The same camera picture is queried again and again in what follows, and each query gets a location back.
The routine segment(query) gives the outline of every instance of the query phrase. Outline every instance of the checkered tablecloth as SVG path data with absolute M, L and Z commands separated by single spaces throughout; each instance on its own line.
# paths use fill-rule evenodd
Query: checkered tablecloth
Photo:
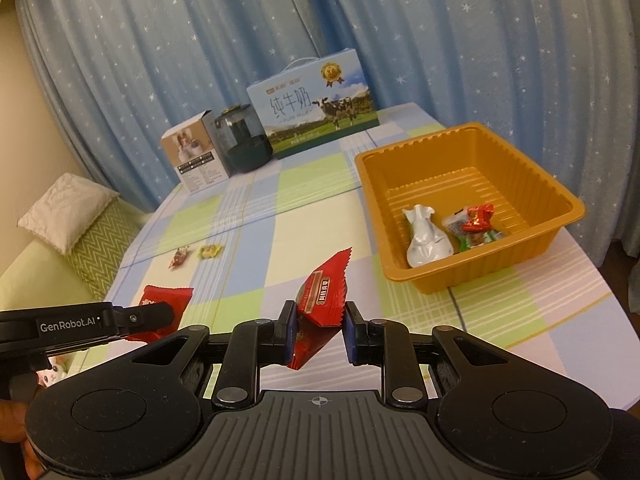
M 635 403 L 640 342 L 565 229 L 542 256 L 450 290 L 425 295 L 409 283 L 383 277 L 353 157 L 441 126 L 416 105 L 390 108 L 380 116 L 376 128 L 274 160 L 195 195 L 178 187 L 128 251 L 107 299 L 138 304 L 147 284 L 192 286 L 182 325 L 229 332 L 244 320 L 277 317 L 313 269 L 353 247 L 348 299 L 366 319 L 395 319 L 421 333 L 438 324 L 454 325 L 586 384 L 610 406 Z M 176 247 L 188 244 L 195 252 L 205 243 L 224 249 L 215 259 L 201 261 L 192 254 L 183 266 L 168 269 Z M 72 372 L 136 346 L 121 341 L 82 352 Z M 302 370 L 263 369 L 261 384 L 266 389 L 379 388 L 380 371 L 351 367 L 336 336 Z

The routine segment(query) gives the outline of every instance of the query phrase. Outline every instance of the zigzag patterned fabric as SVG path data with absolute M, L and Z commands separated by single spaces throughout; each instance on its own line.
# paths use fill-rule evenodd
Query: zigzag patterned fabric
M 106 296 L 124 253 L 137 234 L 137 226 L 114 200 L 66 256 L 97 300 Z

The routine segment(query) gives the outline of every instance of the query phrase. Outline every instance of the plastic basket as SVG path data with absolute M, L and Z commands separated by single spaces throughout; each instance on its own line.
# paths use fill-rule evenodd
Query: plastic basket
M 463 124 L 356 157 L 384 275 L 424 293 L 485 276 L 546 251 L 584 205 L 529 157 L 482 124 Z M 402 209 L 435 209 L 433 221 L 465 206 L 492 203 L 496 242 L 412 269 L 411 231 Z M 456 251 L 458 240 L 450 236 Z

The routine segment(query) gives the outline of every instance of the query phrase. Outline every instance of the hand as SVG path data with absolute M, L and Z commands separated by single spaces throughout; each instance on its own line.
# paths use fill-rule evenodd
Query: hand
M 0 400 L 0 440 L 9 444 L 21 444 L 27 475 L 31 480 L 36 480 L 44 473 L 44 469 L 40 465 L 33 447 L 27 440 L 27 433 L 24 429 L 24 416 L 26 413 L 26 404 Z

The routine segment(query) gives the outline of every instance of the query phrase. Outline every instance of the grass field on box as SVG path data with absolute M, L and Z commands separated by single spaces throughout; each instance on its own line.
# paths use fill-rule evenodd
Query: grass field on box
M 372 121 L 377 117 L 377 112 L 369 112 L 367 114 L 358 115 L 353 120 L 353 125 L 360 123 L 366 123 L 367 121 Z M 340 119 L 338 129 L 341 130 L 343 128 L 347 128 L 351 126 L 351 120 L 349 118 Z M 273 144 L 274 152 L 281 152 L 282 150 L 286 150 L 287 148 L 292 148 L 293 146 L 297 146 L 303 142 L 307 142 L 308 140 L 317 139 L 318 137 L 322 137 L 326 134 L 332 134 L 336 131 L 334 123 L 326 123 L 322 126 L 318 126 L 313 130 L 309 130 L 303 134 L 298 134 L 295 137 L 291 137 L 290 139 L 281 140 L 276 144 Z

